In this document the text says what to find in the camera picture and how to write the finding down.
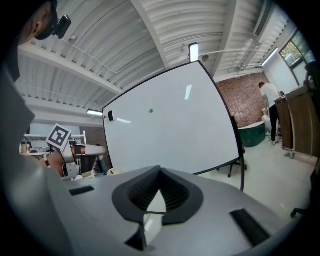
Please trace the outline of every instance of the wheel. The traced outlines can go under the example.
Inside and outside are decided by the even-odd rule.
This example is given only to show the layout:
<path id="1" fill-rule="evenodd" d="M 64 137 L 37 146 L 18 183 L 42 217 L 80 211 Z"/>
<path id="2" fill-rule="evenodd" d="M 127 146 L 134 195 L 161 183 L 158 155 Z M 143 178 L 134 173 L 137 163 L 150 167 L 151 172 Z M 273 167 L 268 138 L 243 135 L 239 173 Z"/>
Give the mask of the wheel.
<path id="1" fill-rule="evenodd" d="M 295 212 L 295 211 L 291 212 L 290 217 L 291 217 L 291 219 L 293 219 L 294 217 L 296 217 L 296 212 Z"/>

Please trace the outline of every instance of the red brick wall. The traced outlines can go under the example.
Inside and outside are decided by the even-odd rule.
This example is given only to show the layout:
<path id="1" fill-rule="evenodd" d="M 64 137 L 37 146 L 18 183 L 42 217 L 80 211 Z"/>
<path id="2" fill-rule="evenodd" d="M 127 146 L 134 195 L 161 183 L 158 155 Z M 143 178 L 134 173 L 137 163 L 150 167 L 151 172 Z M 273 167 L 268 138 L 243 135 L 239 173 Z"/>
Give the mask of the red brick wall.
<path id="1" fill-rule="evenodd" d="M 269 83 L 264 73 L 246 75 L 217 83 L 239 128 L 260 122 L 264 103 L 259 83 Z"/>

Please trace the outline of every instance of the white ceiling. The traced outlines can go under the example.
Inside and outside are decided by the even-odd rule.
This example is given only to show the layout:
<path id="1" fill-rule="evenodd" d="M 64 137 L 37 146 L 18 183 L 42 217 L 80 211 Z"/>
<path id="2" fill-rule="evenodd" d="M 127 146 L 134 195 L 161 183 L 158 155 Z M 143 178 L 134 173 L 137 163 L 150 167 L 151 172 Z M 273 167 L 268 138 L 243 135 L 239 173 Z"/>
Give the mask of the white ceiling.
<path id="1" fill-rule="evenodd" d="M 34 107 L 48 103 L 60 110 L 64 105 L 65 111 L 78 108 L 83 114 L 101 110 L 118 93 L 187 63 L 191 43 L 199 44 L 201 55 L 248 49 L 262 7 L 263 0 L 59 0 L 58 16 L 69 15 L 72 21 L 63 39 L 77 39 L 71 45 L 51 36 L 23 45 L 17 89 Z M 283 12 L 278 15 L 246 72 L 261 72 L 256 66 L 288 20 Z M 245 55 L 208 54 L 202 63 L 214 78 L 239 75 Z"/>

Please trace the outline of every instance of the green tub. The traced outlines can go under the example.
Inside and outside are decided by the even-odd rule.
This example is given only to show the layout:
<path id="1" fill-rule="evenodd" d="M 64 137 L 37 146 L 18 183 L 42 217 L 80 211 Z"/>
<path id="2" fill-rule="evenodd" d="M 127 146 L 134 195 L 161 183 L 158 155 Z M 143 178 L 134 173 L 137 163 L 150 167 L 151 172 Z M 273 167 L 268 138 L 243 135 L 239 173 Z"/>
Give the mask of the green tub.
<path id="1" fill-rule="evenodd" d="M 239 133 L 245 147 L 255 147 L 266 138 L 265 122 L 256 122 L 249 126 L 239 128 Z"/>

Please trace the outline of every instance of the lamp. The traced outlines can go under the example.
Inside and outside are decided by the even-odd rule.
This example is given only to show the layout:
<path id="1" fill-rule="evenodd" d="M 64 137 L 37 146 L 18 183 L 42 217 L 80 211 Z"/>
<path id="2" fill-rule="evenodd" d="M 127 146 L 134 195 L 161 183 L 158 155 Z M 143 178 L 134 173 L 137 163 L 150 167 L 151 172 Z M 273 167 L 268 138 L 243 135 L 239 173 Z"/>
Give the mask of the lamp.
<path id="1" fill-rule="evenodd" d="M 199 56 L 199 44 L 194 42 L 189 44 L 190 62 L 196 62 Z"/>
<path id="2" fill-rule="evenodd" d="M 275 55 L 275 54 L 278 52 L 278 50 L 279 50 L 278 47 L 275 48 L 275 49 L 273 50 L 273 52 L 269 55 L 269 57 L 266 58 L 266 60 L 261 64 L 261 66 L 263 67 L 263 66 L 272 58 L 272 56 Z"/>
<path id="3" fill-rule="evenodd" d="M 100 112 L 100 111 L 95 111 L 95 110 L 90 110 L 90 109 L 88 109 L 86 111 L 86 113 L 89 115 L 94 115 L 94 116 L 99 116 L 99 117 L 102 117 L 102 115 L 103 115 L 102 112 Z"/>

